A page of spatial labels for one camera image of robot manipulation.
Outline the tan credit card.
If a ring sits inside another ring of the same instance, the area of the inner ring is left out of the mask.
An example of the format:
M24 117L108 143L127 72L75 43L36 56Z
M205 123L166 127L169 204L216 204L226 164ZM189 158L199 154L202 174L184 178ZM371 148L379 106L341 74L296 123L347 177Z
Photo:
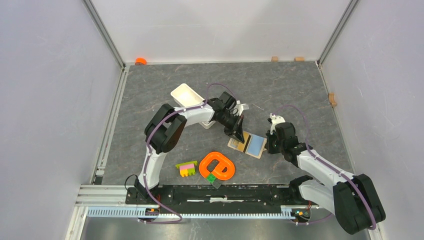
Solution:
M238 149L242 151L244 149L244 144L242 142L237 141L236 139L230 139L228 142L228 146L233 149Z

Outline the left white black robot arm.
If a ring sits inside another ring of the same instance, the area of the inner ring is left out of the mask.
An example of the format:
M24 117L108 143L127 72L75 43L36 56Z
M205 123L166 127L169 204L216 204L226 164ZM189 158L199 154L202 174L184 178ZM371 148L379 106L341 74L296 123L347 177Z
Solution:
M144 130L146 155L141 173L134 183L139 199L145 204L156 200L155 187L159 184L162 165L168 152L177 145L185 127L215 121L224 127L225 135L243 143L244 115L239 106L237 100L226 91L220 97L202 100L191 106L163 104Z

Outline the white rectangular tray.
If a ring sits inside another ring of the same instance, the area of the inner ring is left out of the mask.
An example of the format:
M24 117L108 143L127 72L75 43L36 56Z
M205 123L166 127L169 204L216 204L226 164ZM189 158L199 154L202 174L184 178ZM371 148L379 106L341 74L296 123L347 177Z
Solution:
M196 109L183 113L185 117L188 117L186 126L199 124L202 125L203 128L209 129L215 123L215 121L212 120L214 116L213 108L208 104L204 105L205 99L186 83L180 84L171 91L170 95L181 109L189 109L193 106L197 106Z

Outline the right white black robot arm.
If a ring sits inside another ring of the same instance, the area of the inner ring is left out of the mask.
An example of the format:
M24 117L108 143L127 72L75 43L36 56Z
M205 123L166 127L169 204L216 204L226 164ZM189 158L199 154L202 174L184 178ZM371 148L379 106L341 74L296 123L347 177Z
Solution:
M366 174L355 175L332 164L310 145L299 142L296 129L281 116L268 118L266 150L282 154L295 167L307 172L289 183L289 199L295 204L311 201L333 214L348 234L374 230L386 219L373 181Z

